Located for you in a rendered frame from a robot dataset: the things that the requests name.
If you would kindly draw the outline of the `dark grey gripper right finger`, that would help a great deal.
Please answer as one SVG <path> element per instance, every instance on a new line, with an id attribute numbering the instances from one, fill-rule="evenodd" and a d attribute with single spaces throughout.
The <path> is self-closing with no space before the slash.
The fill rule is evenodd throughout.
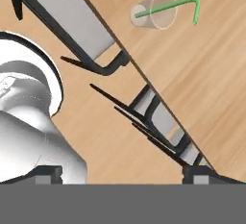
<path id="1" fill-rule="evenodd" d="M 225 185 L 237 184 L 244 185 L 236 179 L 219 175 L 208 166 L 185 166 L 183 168 L 184 185 Z"/>

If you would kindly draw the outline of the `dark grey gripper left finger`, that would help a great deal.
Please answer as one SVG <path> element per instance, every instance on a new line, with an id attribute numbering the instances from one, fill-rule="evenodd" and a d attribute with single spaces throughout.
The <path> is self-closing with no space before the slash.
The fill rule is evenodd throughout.
<path id="1" fill-rule="evenodd" d="M 61 185 L 62 166 L 61 165 L 39 165 L 26 175 L 12 178 L 1 182 L 1 185 L 12 185 L 19 183 L 32 183 L 35 185 Z"/>

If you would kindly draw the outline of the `clear glass cup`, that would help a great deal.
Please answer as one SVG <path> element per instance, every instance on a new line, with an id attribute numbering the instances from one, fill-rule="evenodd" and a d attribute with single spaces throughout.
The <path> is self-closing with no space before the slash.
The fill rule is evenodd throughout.
<path id="1" fill-rule="evenodd" d="M 147 14 L 140 18 L 137 18 L 136 14 L 138 12 L 149 11 L 156 6 L 174 1 L 175 0 L 142 0 L 132 6 L 130 12 L 131 21 L 136 27 L 165 30 L 174 23 L 178 12 L 177 8 Z"/>

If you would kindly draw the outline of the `green bent straw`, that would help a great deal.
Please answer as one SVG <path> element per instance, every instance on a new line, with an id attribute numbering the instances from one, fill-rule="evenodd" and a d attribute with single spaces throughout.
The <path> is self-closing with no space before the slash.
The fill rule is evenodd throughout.
<path id="1" fill-rule="evenodd" d="M 198 17 L 200 13 L 200 0 L 175 0 L 172 2 L 163 3 L 163 4 L 155 6 L 154 8 L 149 9 L 148 11 L 137 12 L 135 14 L 135 18 L 141 18 L 143 16 L 166 11 L 166 10 L 173 9 L 173 8 L 176 8 L 181 5 L 188 4 L 188 3 L 195 4 L 195 10 L 194 10 L 192 23 L 196 25 L 198 23 Z"/>

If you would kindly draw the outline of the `white rounded object, black rim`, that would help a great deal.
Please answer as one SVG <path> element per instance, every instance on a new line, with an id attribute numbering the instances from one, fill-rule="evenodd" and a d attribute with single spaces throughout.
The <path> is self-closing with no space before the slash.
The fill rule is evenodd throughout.
<path id="1" fill-rule="evenodd" d="M 43 169 L 64 185 L 83 185 L 85 160 L 52 117 L 63 101 L 54 61 L 30 39 L 0 31 L 0 184 Z"/>

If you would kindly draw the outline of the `black stool with grey seat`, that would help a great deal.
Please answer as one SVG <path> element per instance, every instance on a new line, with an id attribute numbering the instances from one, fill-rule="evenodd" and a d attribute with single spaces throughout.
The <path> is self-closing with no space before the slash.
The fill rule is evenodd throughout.
<path id="1" fill-rule="evenodd" d="M 211 167 L 204 154 L 149 85 L 129 105 L 94 84 L 90 86 L 112 101 L 118 112 L 130 119 L 140 132 L 177 163 Z"/>
<path id="2" fill-rule="evenodd" d="M 76 56 L 66 62 L 103 76 L 129 63 L 123 50 L 105 66 L 96 62 L 118 39 L 89 0 L 12 0 L 12 5 L 19 19 L 27 6 Z"/>

